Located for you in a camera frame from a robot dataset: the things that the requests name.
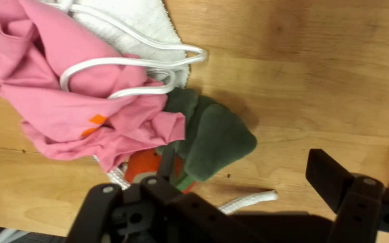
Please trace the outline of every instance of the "screw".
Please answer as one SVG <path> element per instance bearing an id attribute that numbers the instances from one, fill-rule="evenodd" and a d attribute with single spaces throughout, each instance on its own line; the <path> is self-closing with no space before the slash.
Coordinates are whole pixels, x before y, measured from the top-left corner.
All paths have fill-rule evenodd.
<path id="1" fill-rule="evenodd" d="M 110 193 L 110 192 L 113 192 L 113 187 L 105 187 L 105 188 L 102 188 L 102 192 L 103 193 Z"/>
<path id="2" fill-rule="evenodd" d="M 155 184 L 156 184 L 156 179 L 149 179 L 149 180 L 147 181 L 147 184 L 148 184 L 148 185 L 155 185 Z"/>
<path id="3" fill-rule="evenodd" d="M 367 185 L 371 185 L 371 187 L 375 185 L 375 181 L 372 181 L 371 179 L 363 179 L 361 181 Z"/>

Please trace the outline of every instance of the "white towel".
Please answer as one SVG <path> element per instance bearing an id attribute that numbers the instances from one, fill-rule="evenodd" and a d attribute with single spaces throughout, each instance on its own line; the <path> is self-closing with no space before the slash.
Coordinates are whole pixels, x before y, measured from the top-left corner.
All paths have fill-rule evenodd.
<path id="1" fill-rule="evenodd" d="M 70 0 L 43 2 L 64 4 Z M 149 39 L 180 44 L 162 0 L 74 0 L 72 3 L 95 8 Z M 71 17 L 120 53 L 132 53 L 140 56 L 140 58 L 156 61 L 178 61 L 186 57 L 184 52 L 162 52 L 145 46 L 116 27 L 97 21 L 93 17 L 83 14 L 72 14 Z M 182 66 L 175 71 L 175 75 L 175 85 L 183 88 L 189 77 L 189 66 Z"/>

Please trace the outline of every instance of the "clothing pile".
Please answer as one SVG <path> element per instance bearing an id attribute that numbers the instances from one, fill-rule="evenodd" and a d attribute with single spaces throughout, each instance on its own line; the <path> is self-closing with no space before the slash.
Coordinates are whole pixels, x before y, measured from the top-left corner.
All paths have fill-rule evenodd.
<path id="1" fill-rule="evenodd" d="M 160 147 L 171 143 L 175 184 L 186 189 L 252 152 L 255 138 L 225 107 L 180 89 L 187 65 L 206 54 L 178 44 L 160 2 L 156 17 L 129 6 L 125 12 L 160 19 L 166 44 L 144 37 L 153 25 L 137 33 L 125 26 L 129 18 L 113 17 L 135 2 L 151 3 L 0 0 L 0 96 L 43 156 L 93 156 L 103 172 L 117 169 L 129 181 L 141 174 L 135 165 L 159 161 Z"/>

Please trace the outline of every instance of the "wooden floor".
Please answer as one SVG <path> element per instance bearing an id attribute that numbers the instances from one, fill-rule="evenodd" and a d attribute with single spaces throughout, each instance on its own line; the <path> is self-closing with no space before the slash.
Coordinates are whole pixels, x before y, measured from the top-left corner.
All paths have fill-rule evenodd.
<path id="1" fill-rule="evenodd" d="M 201 196 L 221 204 L 274 188 L 276 203 L 248 210 L 330 218 L 303 179 L 311 147 L 389 184 L 389 2 L 164 3 L 182 39 L 209 52 L 189 87 L 229 107 L 257 138 Z M 86 191 L 106 179 L 89 158 L 43 158 L 18 122 L 0 100 L 0 226 L 64 235 Z"/>

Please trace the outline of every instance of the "pink fabric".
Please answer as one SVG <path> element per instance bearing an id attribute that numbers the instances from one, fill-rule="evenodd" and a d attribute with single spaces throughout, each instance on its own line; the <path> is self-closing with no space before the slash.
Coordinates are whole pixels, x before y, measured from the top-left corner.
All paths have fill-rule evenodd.
<path id="1" fill-rule="evenodd" d="M 21 115 L 41 154 L 62 161 L 97 156 L 107 172 L 135 152 L 183 139 L 183 116 L 162 111 L 166 96 L 105 99 L 118 89 L 159 85 L 141 68 L 91 68 L 71 79 L 71 93 L 59 89 L 64 69 L 98 57 L 118 54 L 59 10 L 0 0 L 0 96 Z M 99 125 L 97 118 L 107 119 Z"/>

